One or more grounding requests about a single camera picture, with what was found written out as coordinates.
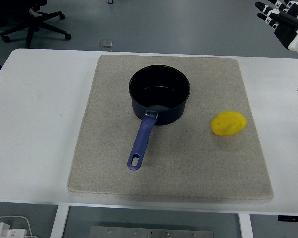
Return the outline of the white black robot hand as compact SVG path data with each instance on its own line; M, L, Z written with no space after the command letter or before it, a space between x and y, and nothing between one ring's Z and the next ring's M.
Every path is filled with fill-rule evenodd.
M260 11L257 17L265 21L273 30L280 43L298 54L298 2L294 0L271 0L270 7L256 2Z

